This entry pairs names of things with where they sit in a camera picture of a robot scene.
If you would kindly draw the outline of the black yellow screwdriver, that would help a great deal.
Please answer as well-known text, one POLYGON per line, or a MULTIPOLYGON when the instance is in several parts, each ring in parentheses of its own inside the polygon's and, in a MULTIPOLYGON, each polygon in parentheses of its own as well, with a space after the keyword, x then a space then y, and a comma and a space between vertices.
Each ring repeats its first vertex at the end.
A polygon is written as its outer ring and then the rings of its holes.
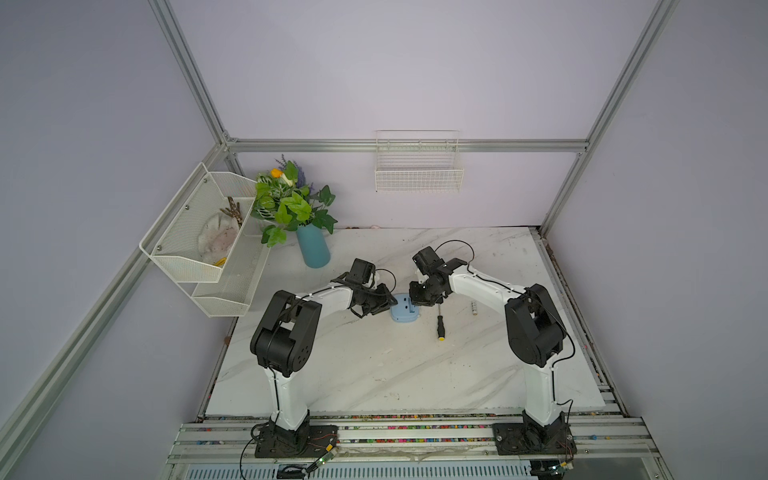
POLYGON ((444 316, 442 313, 442 305, 440 303, 437 304, 437 336, 439 341, 444 341, 446 337, 444 316))

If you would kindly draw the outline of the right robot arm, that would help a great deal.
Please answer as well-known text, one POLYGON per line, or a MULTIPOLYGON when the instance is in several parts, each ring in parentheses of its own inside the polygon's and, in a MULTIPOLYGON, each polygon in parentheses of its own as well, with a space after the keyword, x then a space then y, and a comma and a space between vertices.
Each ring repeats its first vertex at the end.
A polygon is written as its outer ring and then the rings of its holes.
POLYGON ((525 420, 540 428, 565 424, 570 407, 556 399, 554 373, 569 333, 548 290, 540 284, 504 282, 458 258, 444 260, 431 247, 417 252, 412 261, 420 274, 409 284, 412 303, 432 307, 457 294, 502 315, 509 347, 525 364, 525 420))

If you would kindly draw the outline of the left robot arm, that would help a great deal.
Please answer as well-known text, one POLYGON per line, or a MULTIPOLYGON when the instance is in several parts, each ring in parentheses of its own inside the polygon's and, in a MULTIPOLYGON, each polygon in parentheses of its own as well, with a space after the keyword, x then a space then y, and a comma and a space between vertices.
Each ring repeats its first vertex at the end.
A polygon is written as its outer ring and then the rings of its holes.
POLYGON ((250 351, 270 382, 271 424, 295 433, 308 420, 309 408, 292 392, 291 380, 308 363, 321 320, 345 311, 365 318, 396 304, 390 289, 379 281, 376 266, 360 258, 322 288, 299 294, 277 291, 250 341, 250 351))

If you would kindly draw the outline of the teal vase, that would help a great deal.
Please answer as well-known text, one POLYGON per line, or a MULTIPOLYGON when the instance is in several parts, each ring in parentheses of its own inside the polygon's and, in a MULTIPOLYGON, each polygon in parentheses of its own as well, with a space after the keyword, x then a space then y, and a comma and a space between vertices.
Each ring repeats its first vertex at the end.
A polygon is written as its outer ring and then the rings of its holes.
POLYGON ((320 228, 314 225, 301 226, 297 229, 296 235, 306 266, 319 269, 330 262, 330 250, 320 228))

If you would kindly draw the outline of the artificial green plant bouquet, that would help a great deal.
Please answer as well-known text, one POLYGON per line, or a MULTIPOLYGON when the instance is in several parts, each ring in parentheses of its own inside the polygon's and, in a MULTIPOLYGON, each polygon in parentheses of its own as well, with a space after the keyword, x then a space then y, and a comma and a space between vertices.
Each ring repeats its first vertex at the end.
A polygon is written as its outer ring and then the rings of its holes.
POLYGON ((251 216, 263 222, 261 243, 284 244, 288 232, 314 226, 333 234, 338 220, 330 213, 336 195, 328 185, 316 188, 303 169, 282 156, 277 166, 255 179, 251 216))

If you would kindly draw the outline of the brown twigs in shelf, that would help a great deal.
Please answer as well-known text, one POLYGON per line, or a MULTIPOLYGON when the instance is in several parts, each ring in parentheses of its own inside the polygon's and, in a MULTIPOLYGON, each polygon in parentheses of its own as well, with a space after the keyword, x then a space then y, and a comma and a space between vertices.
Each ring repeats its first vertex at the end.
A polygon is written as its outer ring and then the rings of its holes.
POLYGON ((221 208, 220 212, 228 216, 229 218, 234 219, 238 227, 241 228, 243 225, 244 219, 242 216, 242 212, 240 210, 240 203, 236 202, 233 197, 228 197, 227 201, 228 201, 228 207, 221 208))

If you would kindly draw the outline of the white two-tier mesh shelf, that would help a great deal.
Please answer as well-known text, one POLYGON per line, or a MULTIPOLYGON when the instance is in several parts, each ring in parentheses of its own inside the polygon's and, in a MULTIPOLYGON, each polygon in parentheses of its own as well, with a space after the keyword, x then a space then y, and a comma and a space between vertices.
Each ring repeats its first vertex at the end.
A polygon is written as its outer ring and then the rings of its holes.
POLYGON ((199 164, 139 243, 209 318, 251 307, 269 255, 255 194, 255 181, 199 164))

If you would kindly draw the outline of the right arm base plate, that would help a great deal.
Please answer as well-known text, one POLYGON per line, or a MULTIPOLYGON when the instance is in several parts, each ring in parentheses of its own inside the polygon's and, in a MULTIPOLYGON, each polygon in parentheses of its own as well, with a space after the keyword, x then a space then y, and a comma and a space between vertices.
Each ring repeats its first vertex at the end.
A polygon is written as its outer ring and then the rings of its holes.
POLYGON ((523 423, 496 423, 492 436, 497 453, 510 455, 566 456, 577 452, 576 444, 567 425, 540 427, 523 423))

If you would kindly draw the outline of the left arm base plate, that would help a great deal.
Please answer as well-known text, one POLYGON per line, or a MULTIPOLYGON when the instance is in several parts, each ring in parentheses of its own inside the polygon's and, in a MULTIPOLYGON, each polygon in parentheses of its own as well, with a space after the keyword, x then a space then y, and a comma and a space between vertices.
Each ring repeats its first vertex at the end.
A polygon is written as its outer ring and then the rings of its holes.
POLYGON ((319 458, 336 446, 336 425, 303 425, 296 431, 265 427, 255 437, 255 458, 319 458))

